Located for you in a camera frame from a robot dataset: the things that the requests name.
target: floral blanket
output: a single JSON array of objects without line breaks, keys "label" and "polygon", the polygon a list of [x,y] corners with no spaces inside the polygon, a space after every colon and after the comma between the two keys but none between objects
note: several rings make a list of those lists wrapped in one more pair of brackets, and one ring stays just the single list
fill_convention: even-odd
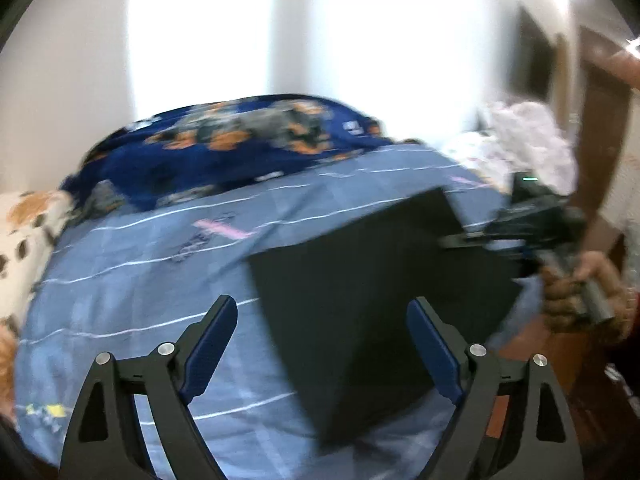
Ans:
[{"label": "floral blanket", "polygon": [[334,101],[259,96],[164,112],[98,143],[62,189],[101,216],[225,192],[343,160],[391,141],[374,119]]}]

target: white floral pillow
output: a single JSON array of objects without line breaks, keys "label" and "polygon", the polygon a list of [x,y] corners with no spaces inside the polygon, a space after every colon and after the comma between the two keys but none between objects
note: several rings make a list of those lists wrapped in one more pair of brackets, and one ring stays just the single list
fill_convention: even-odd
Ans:
[{"label": "white floral pillow", "polygon": [[24,323],[71,207],[64,191],[0,194],[0,319]]}]

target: pink tag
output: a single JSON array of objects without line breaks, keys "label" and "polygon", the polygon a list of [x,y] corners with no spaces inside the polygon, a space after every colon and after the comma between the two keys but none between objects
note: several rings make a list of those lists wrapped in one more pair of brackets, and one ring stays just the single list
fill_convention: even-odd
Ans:
[{"label": "pink tag", "polygon": [[246,231],[241,231],[240,229],[236,229],[235,227],[231,227],[229,225],[223,224],[222,222],[217,222],[214,220],[198,220],[193,225],[205,230],[210,234],[222,235],[231,240],[244,240],[245,238],[248,238],[253,234]]},{"label": "pink tag", "polygon": [[450,176],[449,177],[454,182],[458,182],[460,184],[471,184],[476,187],[489,187],[488,184],[484,184],[482,182],[475,182],[474,180],[469,180],[468,178],[464,178],[463,176]]}]

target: hand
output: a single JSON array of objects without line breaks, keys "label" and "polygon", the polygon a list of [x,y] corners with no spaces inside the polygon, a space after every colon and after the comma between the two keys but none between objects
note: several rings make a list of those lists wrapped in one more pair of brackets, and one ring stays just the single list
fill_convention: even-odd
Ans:
[{"label": "hand", "polygon": [[596,336],[604,344],[615,344],[629,336],[636,314],[636,293],[623,286],[618,270],[603,253],[582,253],[574,275],[569,278],[559,278],[549,267],[543,267],[541,275],[545,283],[543,313],[545,323],[552,332],[593,329],[577,315],[581,302],[580,285],[588,278],[593,278],[615,314],[614,319],[595,329]]}]

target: striped bedsheet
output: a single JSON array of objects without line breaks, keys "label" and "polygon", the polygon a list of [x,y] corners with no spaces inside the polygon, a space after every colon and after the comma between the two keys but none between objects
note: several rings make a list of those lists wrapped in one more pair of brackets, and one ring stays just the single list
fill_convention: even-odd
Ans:
[{"label": "striped bedsheet", "polygon": [[[220,294],[238,302],[238,327],[191,413],[230,479],[409,479],[423,468],[453,407],[429,394],[368,438],[370,452],[318,456],[260,312],[245,258],[295,244],[436,186],[464,223],[479,226],[502,196],[439,153],[385,146],[358,158],[144,213],[87,220],[60,238],[30,308],[16,361],[18,430],[60,460],[66,425],[95,355],[147,354],[175,340]],[[500,346],[538,309],[529,280]],[[172,478],[145,398],[136,399],[151,459]]]}]

